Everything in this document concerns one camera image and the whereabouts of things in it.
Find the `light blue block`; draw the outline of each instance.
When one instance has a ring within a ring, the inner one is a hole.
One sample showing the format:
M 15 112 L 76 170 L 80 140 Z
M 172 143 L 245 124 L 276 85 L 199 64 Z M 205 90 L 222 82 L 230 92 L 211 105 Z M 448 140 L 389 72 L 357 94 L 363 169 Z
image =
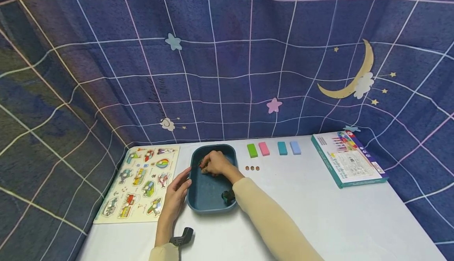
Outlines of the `light blue block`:
M 300 150 L 300 147 L 298 145 L 298 142 L 290 142 L 290 147 L 292 148 L 292 151 L 293 151 L 293 154 L 294 155 L 300 155 L 301 154 L 301 150 Z
M 279 149 L 280 156 L 287 156 L 287 147 L 285 146 L 285 142 L 277 142 L 277 148 Z

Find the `pink block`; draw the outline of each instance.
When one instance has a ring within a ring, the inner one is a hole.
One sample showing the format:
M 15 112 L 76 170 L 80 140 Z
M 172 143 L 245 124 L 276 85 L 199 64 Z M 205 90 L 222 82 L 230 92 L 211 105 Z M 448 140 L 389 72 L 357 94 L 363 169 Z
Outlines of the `pink block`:
M 260 151 L 262 152 L 262 156 L 270 155 L 270 151 L 268 150 L 268 147 L 266 146 L 265 142 L 259 142 L 258 147 L 260 148 Z

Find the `blue star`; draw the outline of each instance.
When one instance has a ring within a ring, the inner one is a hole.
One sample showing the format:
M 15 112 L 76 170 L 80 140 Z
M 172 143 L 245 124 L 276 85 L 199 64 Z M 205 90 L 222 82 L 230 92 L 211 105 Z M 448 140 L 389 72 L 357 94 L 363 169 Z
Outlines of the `blue star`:
M 353 127 L 353 126 L 345 126 L 344 130 L 350 131 L 350 132 L 361 132 L 361 130 L 358 127 Z
M 173 34 L 168 34 L 168 39 L 166 39 L 166 43 L 167 44 L 170 44 L 170 48 L 172 51 L 174 51 L 175 49 L 178 49 L 178 50 L 181 50 L 181 45 L 180 45 L 180 42 L 181 42 L 181 39 L 179 39 L 178 37 L 174 37 Z

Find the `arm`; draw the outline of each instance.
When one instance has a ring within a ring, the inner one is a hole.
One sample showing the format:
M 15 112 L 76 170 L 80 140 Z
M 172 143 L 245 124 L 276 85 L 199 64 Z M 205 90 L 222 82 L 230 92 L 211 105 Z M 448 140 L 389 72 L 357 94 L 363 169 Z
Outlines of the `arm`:
M 164 206 L 158 220 L 156 241 L 151 250 L 149 261 L 178 261 L 178 247 L 169 242 L 173 236 L 173 224 L 180 213 L 181 206 L 192 181 L 188 179 L 191 168 L 185 169 L 167 187 Z
M 209 153 L 201 167 L 203 173 L 223 174 L 233 184 L 236 201 L 248 214 L 275 258 L 284 261 L 323 261 L 290 216 L 250 178 L 245 178 L 220 151 Z M 273 214 L 264 214 L 270 209 Z

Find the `beige sleeve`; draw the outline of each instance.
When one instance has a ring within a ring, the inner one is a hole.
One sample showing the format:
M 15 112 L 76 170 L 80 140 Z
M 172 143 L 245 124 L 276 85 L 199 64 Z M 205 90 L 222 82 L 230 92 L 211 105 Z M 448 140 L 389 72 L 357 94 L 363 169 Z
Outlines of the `beige sleeve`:
M 180 260 L 178 247 L 172 243 L 166 243 L 163 246 L 155 247 L 151 250 L 148 261 L 178 261 Z
M 233 185 L 233 192 L 276 259 L 323 261 L 290 216 L 254 181 L 242 178 Z

